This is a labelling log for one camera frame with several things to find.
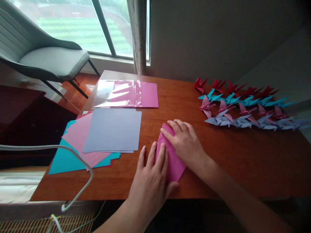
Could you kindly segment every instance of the window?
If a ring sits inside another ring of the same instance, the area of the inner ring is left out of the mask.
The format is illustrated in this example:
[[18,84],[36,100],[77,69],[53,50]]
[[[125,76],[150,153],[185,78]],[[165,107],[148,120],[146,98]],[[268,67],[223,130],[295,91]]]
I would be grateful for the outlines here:
[[[50,36],[70,40],[82,49],[113,57],[133,58],[127,0],[10,0]],[[146,57],[149,60],[147,0]]]

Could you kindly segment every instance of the hand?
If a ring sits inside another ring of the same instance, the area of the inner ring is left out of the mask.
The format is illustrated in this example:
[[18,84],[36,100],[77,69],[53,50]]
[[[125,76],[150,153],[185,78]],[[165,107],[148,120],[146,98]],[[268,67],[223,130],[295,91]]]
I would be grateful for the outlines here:
[[163,135],[173,145],[176,155],[183,163],[195,172],[200,163],[208,158],[192,125],[181,120],[167,121],[175,132],[175,137],[165,129],[161,129]]
[[143,228],[147,228],[170,193],[179,185],[177,182],[171,182],[166,186],[168,150],[165,143],[162,143],[158,158],[154,163],[156,144],[157,142],[154,142],[151,146],[145,167],[146,146],[142,148],[129,197],[126,200],[132,213],[136,214],[141,224],[144,225]]

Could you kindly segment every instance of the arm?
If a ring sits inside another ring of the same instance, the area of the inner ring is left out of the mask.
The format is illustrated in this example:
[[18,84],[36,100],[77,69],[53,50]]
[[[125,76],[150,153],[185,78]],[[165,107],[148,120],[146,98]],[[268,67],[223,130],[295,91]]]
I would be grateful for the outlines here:
[[166,185],[168,151],[165,143],[161,144],[159,156],[154,163],[155,151],[156,142],[152,144],[146,166],[144,166],[146,146],[142,148],[129,197],[94,233],[143,233],[145,231],[170,193],[178,186],[177,182]]
[[293,232],[290,226],[260,200],[248,193],[204,151],[193,127],[168,121],[175,137],[161,129],[177,156],[229,206],[248,232]]

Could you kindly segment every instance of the forearm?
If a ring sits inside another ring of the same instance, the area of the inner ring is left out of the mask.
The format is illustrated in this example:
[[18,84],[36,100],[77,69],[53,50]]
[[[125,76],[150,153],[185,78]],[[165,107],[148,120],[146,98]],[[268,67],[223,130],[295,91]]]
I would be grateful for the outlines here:
[[148,222],[143,220],[143,216],[134,213],[126,200],[94,233],[143,233],[147,226]]
[[195,173],[228,205],[248,232],[292,232],[289,225],[240,186],[207,155]]

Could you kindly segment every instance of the cord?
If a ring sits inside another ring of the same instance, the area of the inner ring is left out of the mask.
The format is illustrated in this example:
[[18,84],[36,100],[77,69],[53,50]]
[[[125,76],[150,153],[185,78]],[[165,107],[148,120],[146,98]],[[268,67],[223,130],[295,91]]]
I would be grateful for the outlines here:
[[[61,149],[65,149],[65,150],[68,150],[69,152],[71,152],[81,163],[83,163],[90,171],[90,179],[88,180],[88,182],[85,184],[85,186],[80,190],[80,192],[76,195],[76,197],[72,200],[72,202],[67,206],[65,207],[65,204],[64,203],[62,205],[62,212],[65,212],[67,211],[74,203],[75,201],[78,199],[78,197],[81,195],[81,193],[86,189],[86,187],[91,183],[92,179],[93,179],[93,176],[94,176],[94,172],[93,172],[93,169],[71,148],[69,147],[66,147],[66,146],[61,146],[61,145],[49,145],[49,146],[7,146],[7,145],[0,145],[0,150],[14,150],[14,151],[21,151],[21,150],[45,150],[45,149],[54,149],[54,148],[61,148]],[[83,225],[79,226],[78,228],[70,231],[70,232],[66,232],[66,233],[72,233],[78,229],[80,229],[81,227],[89,224],[90,222],[94,221],[98,215],[100,214],[104,204],[105,204],[106,201],[104,201],[103,205],[101,206],[100,210],[99,210],[99,213],[97,214],[97,216],[92,219],[91,221],[88,221],[87,223],[84,223]],[[57,217],[52,214],[51,215],[51,219],[53,219],[56,223],[56,226],[58,228],[58,230],[61,232],[61,233],[65,233],[63,232],[58,220],[57,220]],[[51,228],[52,228],[52,224],[50,224],[49,228],[48,228],[48,232],[51,231]]]

